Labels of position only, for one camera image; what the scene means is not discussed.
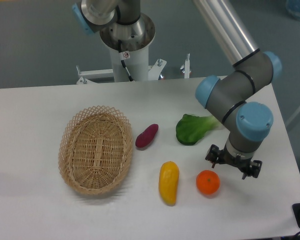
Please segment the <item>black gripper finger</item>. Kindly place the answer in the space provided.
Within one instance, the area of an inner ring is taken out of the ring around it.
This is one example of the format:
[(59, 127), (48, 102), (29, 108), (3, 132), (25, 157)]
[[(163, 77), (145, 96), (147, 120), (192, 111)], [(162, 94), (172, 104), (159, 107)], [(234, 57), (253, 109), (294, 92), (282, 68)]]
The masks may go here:
[(242, 180), (246, 177), (258, 178), (263, 162), (261, 160), (253, 160), (248, 165), (246, 165), (242, 170)]
[(209, 161), (212, 164), (212, 168), (215, 167), (215, 165), (221, 165), (223, 164), (223, 150), (220, 150), (218, 146), (215, 144), (212, 144), (207, 151), (205, 159)]

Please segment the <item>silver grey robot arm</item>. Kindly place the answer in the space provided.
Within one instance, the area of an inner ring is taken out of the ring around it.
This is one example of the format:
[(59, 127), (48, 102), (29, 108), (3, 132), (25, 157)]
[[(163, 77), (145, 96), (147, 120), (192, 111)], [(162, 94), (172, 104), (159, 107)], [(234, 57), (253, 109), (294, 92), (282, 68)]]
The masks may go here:
[[(257, 178), (262, 162), (253, 156), (270, 132), (273, 114), (249, 98), (279, 77), (281, 61), (274, 53), (259, 49), (227, 0), (196, 0), (194, 4), (234, 68), (224, 79), (206, 77), (195, 91), (198, 102), (229, 130), (225, 147), (212, 145), (206, 159)], [(150, 79), (148, 47), (155, 26), (141, 12), (140, 1), (81, 0), (72, 10), (84, 32), (99, 33), (110, 50), (116, 82)]]

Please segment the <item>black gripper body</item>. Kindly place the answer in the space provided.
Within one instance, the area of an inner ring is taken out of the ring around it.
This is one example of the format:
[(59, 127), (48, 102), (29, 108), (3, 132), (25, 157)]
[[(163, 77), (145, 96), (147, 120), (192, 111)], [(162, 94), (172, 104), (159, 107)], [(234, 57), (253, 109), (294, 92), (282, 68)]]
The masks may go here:
[(224, 148), (218, 157), (218, 163), (220, 165), (230, 165), (239, 169), (242, 173), (247, 173), (251, 165), (252, 157), (243, 157), (243, 155), (237, 154), (232, 156), (229, 151)]

